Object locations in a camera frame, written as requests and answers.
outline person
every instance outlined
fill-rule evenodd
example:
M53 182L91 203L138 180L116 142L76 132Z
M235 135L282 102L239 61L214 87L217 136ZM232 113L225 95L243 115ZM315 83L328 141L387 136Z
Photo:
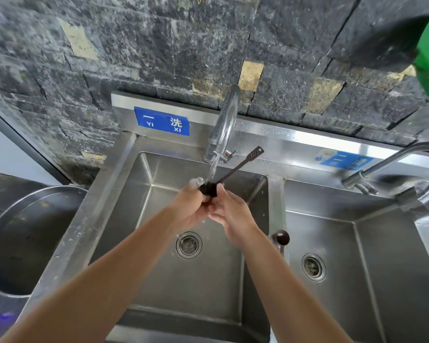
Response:
M352 340L295 276L256 225L247 204L217 185L212 201L194 184L18 320L0 343L103 342L172 237L205 219L224 226L246 265L278 342Z

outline person's right hand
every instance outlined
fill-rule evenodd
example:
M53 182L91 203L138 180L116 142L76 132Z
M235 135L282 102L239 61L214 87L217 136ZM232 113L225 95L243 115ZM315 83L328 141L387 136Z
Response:
M223 225L229 241L241 248L243 238L247 238L251 230L258 229L256 222L241 197L226 191L222 184L216 186L216 191L218 197L213 198L213 203L218 207L209 217Z

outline blue label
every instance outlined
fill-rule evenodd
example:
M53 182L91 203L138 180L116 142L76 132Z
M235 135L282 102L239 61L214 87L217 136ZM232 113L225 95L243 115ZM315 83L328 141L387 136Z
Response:
M320 161L321 165L356 171L365 164L368 164L370 161L372 161L373 158L369 156L333 150L322 151L322 153L317 156L315 160Z
M190 123L185 116L176 116L141 107L134 107L133 110L139 126L189 136Z

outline sink drain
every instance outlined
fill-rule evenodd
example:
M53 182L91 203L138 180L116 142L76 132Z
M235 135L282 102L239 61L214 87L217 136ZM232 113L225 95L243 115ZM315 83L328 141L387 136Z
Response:
M177 239L177 252L185 259L193 259L202 250L202 240L195 232L185 232Z
M326 277L326 265L316 254L305 254L302 258L302 268L306 276L315 282L321 282Z

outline forearm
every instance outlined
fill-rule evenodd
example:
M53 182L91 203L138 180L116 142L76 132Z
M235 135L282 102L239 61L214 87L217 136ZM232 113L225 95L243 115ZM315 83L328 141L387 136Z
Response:
M0 343L103 342L171 236L164 209L17 322Z
M352 342L257 227L241 250L278 342Z

